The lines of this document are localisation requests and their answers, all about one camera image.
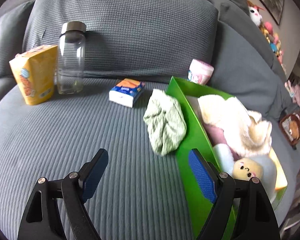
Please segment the grey sofa back cushion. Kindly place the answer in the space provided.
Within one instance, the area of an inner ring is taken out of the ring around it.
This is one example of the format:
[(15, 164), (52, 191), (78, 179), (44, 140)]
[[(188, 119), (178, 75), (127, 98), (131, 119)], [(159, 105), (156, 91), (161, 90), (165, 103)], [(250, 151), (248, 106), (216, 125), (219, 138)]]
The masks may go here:
[(36, 0), (23, 50), (57, 44), (62, 25), (87, 26), (85, 77), (168, 82), (210, 63), (217, 9), (208, 0)]

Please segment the pink knitted cloth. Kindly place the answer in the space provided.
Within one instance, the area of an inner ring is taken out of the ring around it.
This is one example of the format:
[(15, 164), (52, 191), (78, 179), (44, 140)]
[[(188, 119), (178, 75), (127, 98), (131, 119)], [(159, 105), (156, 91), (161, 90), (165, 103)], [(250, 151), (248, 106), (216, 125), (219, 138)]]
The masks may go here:
[(224, 131), (221, 128), (218, 128), (213, 125), (204, 124), (204, 129), (207, 133), (207, 136), (211, 142), (212, 146), (218, 145), (218, 144), (226, 144), (226, 139), (224, 137)]

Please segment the cream knitted towel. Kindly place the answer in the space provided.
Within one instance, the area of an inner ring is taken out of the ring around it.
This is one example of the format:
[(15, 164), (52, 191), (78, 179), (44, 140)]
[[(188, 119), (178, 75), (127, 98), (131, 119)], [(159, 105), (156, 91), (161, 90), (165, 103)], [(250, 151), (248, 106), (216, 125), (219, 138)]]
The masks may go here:
[(247, 110), (236, 97), (209, 94), (198, 98), (198, 104), (203, 122), (222, 129), (227, 145), (240, 157), (269, 154), (272, 124), (261, 113)]

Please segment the pink plush toy pile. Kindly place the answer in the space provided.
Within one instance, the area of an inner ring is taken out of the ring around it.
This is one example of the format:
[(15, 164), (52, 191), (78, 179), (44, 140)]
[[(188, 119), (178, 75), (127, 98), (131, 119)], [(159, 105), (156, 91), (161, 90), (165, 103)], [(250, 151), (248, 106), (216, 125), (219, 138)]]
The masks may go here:
[(262, 22), (259, 26), (260, 31), (268, 41), (273, 53), (277, 57), (280, 64), (283, 60), (283, 51), (281, 49), (281, 41), (278, 33), (273, 30), (273, 25), (270, 22)]

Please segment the pink white tissue pack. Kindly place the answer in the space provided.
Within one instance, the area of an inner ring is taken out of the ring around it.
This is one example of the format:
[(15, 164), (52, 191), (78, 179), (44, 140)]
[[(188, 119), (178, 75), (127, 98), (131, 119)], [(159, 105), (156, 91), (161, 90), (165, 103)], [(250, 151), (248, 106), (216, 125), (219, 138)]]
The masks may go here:
[(206, 85), (213, 74), (214, 68), (197, 59), (193, 59), (188, 71), (187, 79), (199, 85)]

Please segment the blue orange tissue packet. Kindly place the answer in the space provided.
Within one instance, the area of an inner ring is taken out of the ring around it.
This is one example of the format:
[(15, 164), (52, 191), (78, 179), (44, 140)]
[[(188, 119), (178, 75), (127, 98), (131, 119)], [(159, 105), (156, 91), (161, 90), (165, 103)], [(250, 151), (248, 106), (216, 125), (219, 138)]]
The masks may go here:
[(109, 101), (132, 108), (145, 90), (145, 82), (124, 79), (109, 91)]

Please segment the clear bottle metal cap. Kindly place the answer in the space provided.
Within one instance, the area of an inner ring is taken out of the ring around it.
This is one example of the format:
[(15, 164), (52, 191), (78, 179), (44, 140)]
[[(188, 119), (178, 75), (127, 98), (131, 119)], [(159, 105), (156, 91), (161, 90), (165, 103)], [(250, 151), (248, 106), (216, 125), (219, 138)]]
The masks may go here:
[(83, 89), (86, 28), (79, 21), (67, 22), (62, 26), (57, 61), (59, 94), (76, 94)]

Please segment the white blue plush toy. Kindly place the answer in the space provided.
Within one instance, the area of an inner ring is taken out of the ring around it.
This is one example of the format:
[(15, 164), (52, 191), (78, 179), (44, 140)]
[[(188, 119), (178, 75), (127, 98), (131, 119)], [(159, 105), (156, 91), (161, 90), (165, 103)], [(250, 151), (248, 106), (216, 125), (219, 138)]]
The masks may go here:
[(274, 201), (277, 169), (275, 163), (267, 155), (235, 160), (230, 147), (226, 144), (217, 144), (213, 146), (213, 150), (222, 172), (239, 180), (249, 181), (250, 178), (257, 177), (270, 201)]

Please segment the white unicorn plush toy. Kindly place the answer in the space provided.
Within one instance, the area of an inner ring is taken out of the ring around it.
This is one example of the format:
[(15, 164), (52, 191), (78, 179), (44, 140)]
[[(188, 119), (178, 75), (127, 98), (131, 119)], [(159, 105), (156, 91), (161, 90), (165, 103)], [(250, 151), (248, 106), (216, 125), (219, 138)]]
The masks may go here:
[(251, 20), (256, 24), (257, 27), (260, 27), (262, 23), (262, 15), (260, 14), (260, 10), (263, 10), (263, 8), (259, 7), (258, 5), (255, 5), (253, 2), (247, 0), (248, 7), (249, 7), (249, 15)]

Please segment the green cardboard box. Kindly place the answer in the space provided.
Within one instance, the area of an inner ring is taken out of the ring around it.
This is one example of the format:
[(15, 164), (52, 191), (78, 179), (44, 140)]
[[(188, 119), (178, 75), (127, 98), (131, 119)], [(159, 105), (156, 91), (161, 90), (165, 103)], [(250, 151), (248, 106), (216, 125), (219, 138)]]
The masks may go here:
[[(167, 95), (176, 98), (180, 103), (187, 126), (185, 138), (176, 150), (175, 156), (184, 185), (193, 235), (195, 239), (197, 239), (213, 204), (208, 199), (204, 198), (191, 171), (189, 166), (190, 150), (196, 148), (207, 162), (210, 162), (214, 165), (218, 172), (221, 172), (221, 169), (207, 133), (186, 97), (217, 94), (227, 99), (230, 97), (230, 95), (217, 89), (208, 86), (201, 86), (178, 77), (171, 78), (166, 93)], [(234, 199), (230, 217), (222, 239), (231, 239), (237, 218), (239, 201), (239, 198)]]

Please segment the grey sofa seat cushion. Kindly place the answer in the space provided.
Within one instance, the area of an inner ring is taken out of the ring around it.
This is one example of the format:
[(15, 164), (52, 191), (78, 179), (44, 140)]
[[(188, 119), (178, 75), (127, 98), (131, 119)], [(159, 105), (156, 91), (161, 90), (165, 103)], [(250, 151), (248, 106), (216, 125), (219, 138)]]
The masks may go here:
[(85, 204), (102, 239), (193, 239), (175, 155), (156, 155), (143, 115), (149, 82), (133, 108), (108, 100), (116, 84), (87, 79), (77, 95), (55, 94), (36, 106), (18, 87), (0, 101), (0, 229), (16, 239), (37, 180), (62, 179), (104, 148), (109, 163)]

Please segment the brown round plush bag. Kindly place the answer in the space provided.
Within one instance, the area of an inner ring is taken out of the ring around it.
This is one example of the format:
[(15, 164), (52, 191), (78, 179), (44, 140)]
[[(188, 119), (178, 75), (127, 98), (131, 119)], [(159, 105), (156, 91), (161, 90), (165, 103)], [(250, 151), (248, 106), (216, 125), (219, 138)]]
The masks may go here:
[(300, 141), (300, 114), (292, 113), (286, 115), (279, 122), (279, 128), (290, 146), (296, 150), (296, 145)]

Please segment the yellow face plush toy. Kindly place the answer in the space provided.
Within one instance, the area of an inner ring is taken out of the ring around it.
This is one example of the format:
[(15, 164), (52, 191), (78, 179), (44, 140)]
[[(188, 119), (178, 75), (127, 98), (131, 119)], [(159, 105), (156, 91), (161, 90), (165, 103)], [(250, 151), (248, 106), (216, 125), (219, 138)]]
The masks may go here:
[(261, 179), (262, 176), (263, 167), (252, 159), (242, 158), (234, 163), (232, 170), (234, 179), (249, 181), (253, 177)]

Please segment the green patterned scrunchie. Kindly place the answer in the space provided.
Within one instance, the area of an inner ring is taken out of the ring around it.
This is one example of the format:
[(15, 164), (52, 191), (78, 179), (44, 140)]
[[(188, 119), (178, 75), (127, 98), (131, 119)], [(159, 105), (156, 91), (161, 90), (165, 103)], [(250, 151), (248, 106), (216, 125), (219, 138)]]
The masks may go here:
[(175, 151), (184, 139), (187, 126), (180, 103), (163, 90), (154, 89), (143, 116), (152, 150), (157, 155)]

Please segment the yellow snack pouch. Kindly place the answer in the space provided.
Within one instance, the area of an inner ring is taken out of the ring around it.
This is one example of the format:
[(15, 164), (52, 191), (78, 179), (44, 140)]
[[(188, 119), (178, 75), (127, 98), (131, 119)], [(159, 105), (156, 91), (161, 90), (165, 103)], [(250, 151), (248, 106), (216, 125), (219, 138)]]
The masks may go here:
[(27, 105), (38, 105), (53, 95), (57, 52), (57, 45), (42, 45), (17, 54), (9, 61)]

